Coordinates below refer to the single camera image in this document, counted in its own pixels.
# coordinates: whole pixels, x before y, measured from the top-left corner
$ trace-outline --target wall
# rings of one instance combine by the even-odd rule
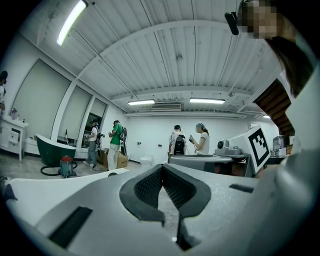
[[[6,70],[8,72],[7,83],[5,85],[6,94],[4,96],[4,102],[6,105],[5,114],[7,115],[10,109],[13,106],[13,102],[16,98],[16,95],[22,85],[24,79],[28,75],[31,68],[34,64],[41,60],[53,70],[58,72],[60,75],[65,77],[69,81],[73,81],[75,79],[74,74],[70,73],[64,67],[55,62],[50,56],[46,55],[44,52],[35,47],[32,43],[30,43],[24,36],[17,33],[15,38],[12,40],[10,46],[8,47],[2,62],[0,63],[0,70]],[[118,107],[112,104],[109,100],[104,98],[101,94],[97,93],[94,89],[89,87],[87,84],[82,81],[77,81],[75,84],[80,87],[90,95],[94,96],[101,102],[106,105],[109,105],[110,108],[106,111],[105,114],[105,122],[102,122],[102,130],[105,134],[112,129],[112,123],[114,120],[119,119],[121,122],[126,123],[127,118],[123,116],[123,111],[121,109],[118,110]],[[63,115],[56,116],[57,118],[62,119]],[[59,127],[56,127],[56,130],[53,131],[58,135]],[[26,140],[25,151],[35,154],[34,146],[32,144],[33,141]],[[104,145],[109,147],[109,139],[105,138]],[[86,149],[80,150],[82,152],[81,158],[86,156]]]
[[[196,124],[204,123],[210,134],[210,154],[217,148],[218,141],[230,139],[249,129],[248,123],[260,124],[266,136],[269,148],[272,140],[279,135],[277,126],[271,120],[260,119],[196,119],[196,118],[130,118],[128,121],[127,150],[131,153],[130,159],[139,161],[143,154],[153,154],[156,164],[163,163],[167,159],[169,149],[169,137],[174,125],[180,125],[185,137],[192,135],[199,141],[200,134],[196,133]],[[187,149],[190,155],[194,154],[194,146],[187,141]]]

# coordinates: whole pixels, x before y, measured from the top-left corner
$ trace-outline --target ceiling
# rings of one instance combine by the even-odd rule
[[[253,101],[281,72],[264,40],[230,32],[224,14],[239,0],[87,0],[59,46],[58,34],[77,2],[43,1],[20,32],[131,116],[151,107],[128,102],[147,99],[180,102],[182,115],[256,115],[261,110]],[[226,102],[190,104],[191,97]]]

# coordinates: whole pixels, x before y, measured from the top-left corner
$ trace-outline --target floor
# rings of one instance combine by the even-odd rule
[[[95,167],[96,170],[92,170],[92,168],[83,163],[83,161],[76,161],[78,166],[75,169],[77,177],[93,175],[97,173],[102,173],[107,171],[107,169],[99,164]],[[11,179],[15,178],[23,178],[23,179],[62,179],[61,175],[58,176],[46,176],[40,172],[40,168],[43,167],[44,164],[41,162],[39,157],[33,157],[26,155],[22,161],[19,161],[18,156],[10,153],[6,153],[4,151],[0,152],[0,174],[7,178],[7,180],[3,183],[1,182],[1,191],[4,190],[4,185]],[[139,163],[128,162],[128,166],[125,167],[127,170],[135,171],[141,168]],[[45,171],[47,173],[57,173],[58,167],[56,168],[48,168]],[[164,188],[161,189],[159,193],[159,202],[158,209],[164,212],[165,215],[165,230],[175,238],[177,236],[178,230],[178,221],[179,221],[179,212],[170,200],[167,192]]]

